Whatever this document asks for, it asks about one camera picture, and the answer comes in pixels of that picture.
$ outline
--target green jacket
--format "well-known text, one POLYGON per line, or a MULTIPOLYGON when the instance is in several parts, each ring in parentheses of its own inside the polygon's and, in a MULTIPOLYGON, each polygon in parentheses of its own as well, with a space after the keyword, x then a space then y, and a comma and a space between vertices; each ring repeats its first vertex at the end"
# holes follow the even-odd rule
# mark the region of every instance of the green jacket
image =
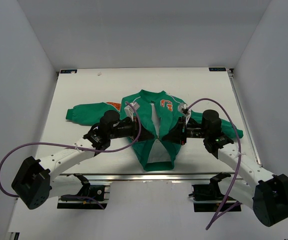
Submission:
MULTIPOLYGON (((148 131, 155 135, 155 139, 136 142, 132 145, 136 156, 146 171, 163 171, 174 168, 174 161, 181 145, 168 141, 160 141, 176 125, 179 117, 178 105, 184 101, 171 96, 165 91, 156 93, 141 90, 139 93, 126 96, 121 104, 114 102, 101 102, 77 105, 67 111, 66 119, 81 125, 93 125, 99 122, 105 111, 116 110, 120 119, 126 117, 125 102, 137 102, 137 110, 141 123, 148 131)), ((191 118, 201 123, 202 114, 191 113, 191 118)), ((235 138, 230 122, 222 120, 222 131, 229 137, 235 138)), ((237 130, 238 136, 243 137, 243 131, 237 130)))

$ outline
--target orange logo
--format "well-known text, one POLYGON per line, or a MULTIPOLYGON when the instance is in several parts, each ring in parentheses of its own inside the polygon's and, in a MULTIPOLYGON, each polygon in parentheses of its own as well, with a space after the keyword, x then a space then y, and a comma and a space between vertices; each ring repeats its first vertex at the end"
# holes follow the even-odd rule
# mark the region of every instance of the orange logo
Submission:
POLYGON ((170 110, 172 112, 173 111, 173 103, 169 100, 164 100, 164 99, 160 101, 160 105, 162 107, 165 106, 165 103, 167 103, 166 106, 167 106, 168 110, 170 110))
POLYGON ((111 102, 111 101, 108 101, 106 102, 107 104, 113 106, 115 109, 117 109, 118 111, 120 111, 120 108, 121 108, 121 104, 120 103, 116 103, 116 102, 111 102))

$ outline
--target cable tie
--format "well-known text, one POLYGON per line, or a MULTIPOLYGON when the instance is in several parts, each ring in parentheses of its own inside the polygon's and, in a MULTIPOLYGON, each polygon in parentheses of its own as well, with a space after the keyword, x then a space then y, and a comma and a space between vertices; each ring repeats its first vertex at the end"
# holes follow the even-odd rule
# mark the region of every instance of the cable tie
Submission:
POLYGON ((245 152, 237 152, 237 155, 235 156, 235 158, 238 158, 239 156, 243 156, 246 155, 245 152))
POLYGON ((80 150, 79 150, 79 148, 78 148, 78 145, 77 145, 77 144, 75 144, 75 149, 77 150, 77 152, 79 152, 79 153, 80 153, 80 150))

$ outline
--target white panel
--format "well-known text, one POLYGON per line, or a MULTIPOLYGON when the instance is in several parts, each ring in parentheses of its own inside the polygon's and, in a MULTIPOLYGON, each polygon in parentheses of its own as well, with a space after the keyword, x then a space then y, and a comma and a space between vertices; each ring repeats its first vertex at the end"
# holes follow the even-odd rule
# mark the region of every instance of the white panel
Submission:
POLYGON ((229 212, 206 231, 213 212, 194 212, 190 183, 114 182, 105 210, 57 209, 51 198, 35 210, 20 200, 10 226, 20 240, 283 240, 288 219, 265 227, 254 212, 229 212))
POLYGON ((269 5, 235 80, 264 167, 288 176, 288 1, 269 5))
MULTIPOLYGON (((14 147, 39 140, 55 86, 56 74, 16 0, 0 0, 0 161, 14 147)), ((2 170, 5 188, 26 148, 2 170)), ((15 201, 0 191, 0 240, 4 239, 15 201)))
MULTIPOLYGON (((220 102, 230 114, 234 124, 244 130, 227 72, 210 72, 208 68, 121 68, 79 69, 75 74, 60 74, 50 113, 43 133, 43 142, 74 144, 90 127, 65 120, 67 109, 79 104, 100 102, 120 103, 123 97, 138 93, 141 89, 167 93, 191 104, 199 98, 211 98, 220 102)), ((212 102, 202 101, 193 107, 196 112, 214 109, 226 119, 222 110, 212 102)), ((241 139, 242 152, 253 158, 247 136, 241 139)), ((127 145, 125 138, 111 141, 109 149, 127 145)), ((51 155, 60 148, 40 146, 38 157, 51 155)), ((233 170, 209 154, 202 139, 188 139, 176 157, 175 168, 163 173, 218 173, 233 170)), ((130 148, 100 155, 81 162, 66 173, 145 173, 134 151, 130 148)))
POLYGON ((234 67, 270 0, 19 0, 56 70, 234 67))

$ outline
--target jacket cuff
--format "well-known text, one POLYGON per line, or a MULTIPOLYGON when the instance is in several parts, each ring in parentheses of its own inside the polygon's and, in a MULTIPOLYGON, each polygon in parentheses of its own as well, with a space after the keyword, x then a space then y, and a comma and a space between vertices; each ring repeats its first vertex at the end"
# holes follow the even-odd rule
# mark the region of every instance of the jacket cuff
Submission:
POLYGON ((67 114, 66 114, 66 119, 67 120, 73 120, 73 111, 74 111, 73 108, 67 110, 67 114))

